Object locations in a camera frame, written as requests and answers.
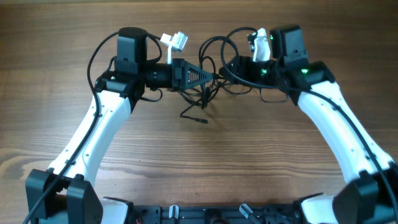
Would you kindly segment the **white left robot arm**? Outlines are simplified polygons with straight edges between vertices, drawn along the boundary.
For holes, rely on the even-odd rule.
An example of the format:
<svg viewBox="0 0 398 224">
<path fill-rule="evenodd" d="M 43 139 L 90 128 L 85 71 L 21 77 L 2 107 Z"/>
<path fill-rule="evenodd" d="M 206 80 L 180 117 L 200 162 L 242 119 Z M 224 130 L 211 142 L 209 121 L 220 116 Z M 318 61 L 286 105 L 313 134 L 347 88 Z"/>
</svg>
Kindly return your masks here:
<svg viewBox="0 0 398 224">
<path fill-rule="evenodd" d="M 137 27 L 114 33 L 116 55 L 97 80 L 88 82 L 93 99 L 73 137 L 44 171 L 30 172 L 25 190 L 26 223 L 139 223 L 134 204 L 99 198 L 94 185 L 114 135 L 130 117 L 146 88 L 182 92 L 208 83 L 213 75 L 182 58 L 187 36 L 160 37 Z"/>
</svg>

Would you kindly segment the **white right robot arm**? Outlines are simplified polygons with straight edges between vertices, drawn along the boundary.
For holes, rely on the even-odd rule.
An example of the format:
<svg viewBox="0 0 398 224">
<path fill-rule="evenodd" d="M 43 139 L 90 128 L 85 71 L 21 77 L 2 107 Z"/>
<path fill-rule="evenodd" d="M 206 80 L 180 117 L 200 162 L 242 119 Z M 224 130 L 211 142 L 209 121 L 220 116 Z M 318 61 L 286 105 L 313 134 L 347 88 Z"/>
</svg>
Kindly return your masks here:
<svg viewBox="0 0 398 224">
<path fill-rule="evenodd" d="M 397 221 L 397 164 L 378 146 L 345 101 L 330 69 L 311 62 L 301 28 L 247 27 L 252 57 L 236 55 L 220 70 L 233 83 L 286 94 L 315 124 L 340 166 L 345 187 L 336 195 L 302 199 L 303 223 Z"/>
</svg>

